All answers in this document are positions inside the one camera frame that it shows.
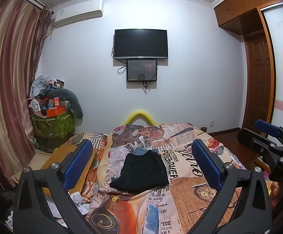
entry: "black monitor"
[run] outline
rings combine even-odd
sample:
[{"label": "black monitor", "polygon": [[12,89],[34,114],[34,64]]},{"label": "black monitor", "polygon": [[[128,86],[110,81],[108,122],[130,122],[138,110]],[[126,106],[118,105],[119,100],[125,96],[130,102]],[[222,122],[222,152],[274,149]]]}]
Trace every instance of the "black monitor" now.
[{"label": "black monitor", "polygon": [[128,60],[126,80],[128,82],[157,81],[157,61],[144,59]]},{"label": "black monitor", "polygon": [[167,59],[167,30],[115,30],[114,58]]}]

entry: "white air conditioner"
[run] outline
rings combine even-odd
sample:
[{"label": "white air conditioner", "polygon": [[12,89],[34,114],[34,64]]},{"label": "white air conditioner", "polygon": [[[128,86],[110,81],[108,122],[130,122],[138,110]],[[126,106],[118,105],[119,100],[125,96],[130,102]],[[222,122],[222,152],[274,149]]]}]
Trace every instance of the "white air conditioner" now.
[{"label": "white air conditioner", "polygon": [[55,19],[56,28],[86,19],[102,17],[103,0],[90,0],[58,10]]}]

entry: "printed bedspread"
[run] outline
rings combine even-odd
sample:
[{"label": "printed bedspread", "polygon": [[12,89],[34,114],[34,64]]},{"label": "printed bedspread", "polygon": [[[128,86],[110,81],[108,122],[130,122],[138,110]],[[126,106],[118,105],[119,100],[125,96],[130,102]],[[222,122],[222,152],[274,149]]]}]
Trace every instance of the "printed bedspread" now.
[{"label": "printed bedspread", "polygon": [[[93,143],[96,156],[83,188],[83,200],[91,203],[86,219],[102,234],[183,234],[206,210],[216,191],[210,188],[191,154],[193,140],[200,138],[223,162],[243,168],[239,160],[217,140],[189,123],[160,126],[125,125],[109,136],[80,134],[66,144],[82,139]],[[167,168],[169,185],[132,195],[109,186],[119,177],[128,153],[159,150]],[[235,190],[220,225],[229,221],[240,195]]]}]

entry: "wooden floor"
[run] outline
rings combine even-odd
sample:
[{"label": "wooden floor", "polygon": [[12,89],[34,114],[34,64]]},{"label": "wooden floor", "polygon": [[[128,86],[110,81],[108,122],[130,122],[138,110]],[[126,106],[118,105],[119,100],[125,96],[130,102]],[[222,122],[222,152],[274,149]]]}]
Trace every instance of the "wooden floor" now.
[{"label": "wooden floor", "polygon": [[228,148],[231,153],[238,157],[244,167],[248,170],[253,170],[255,167],[254,160],[256,158],[256,154],[238,142],[237,134],[238,131],[215,135],[213,137]]}]

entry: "metal screw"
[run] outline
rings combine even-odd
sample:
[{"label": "metal screw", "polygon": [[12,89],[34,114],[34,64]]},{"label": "metal screw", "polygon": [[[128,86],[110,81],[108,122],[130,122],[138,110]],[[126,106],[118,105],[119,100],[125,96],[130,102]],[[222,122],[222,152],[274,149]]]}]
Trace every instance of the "metal screw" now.
[{"label": "metal screw", "polygon": [[24,171],[25,173],[27,173],[29,170],[30,170],[30,167],[29,167],[29,166],[26,166],[25,168],[23,168],[23,171]]},{"label": "metal screw", "polygon": [[57,169],[59,167],[59,163],[55,162],[51,165],[52,169]]},{"label": "metal screw", "polygon": [[262,169],[258,166],[255,166],[254,167],[254,170],[257,172],[257,173],[260,173],[262,171]]},{"label": "metal screw", "polygon": [[227,162],[227,163],[224,164],[224,167],[225,167],[226,169],[232,169],[234,166],[233,166],[232,163]]}]

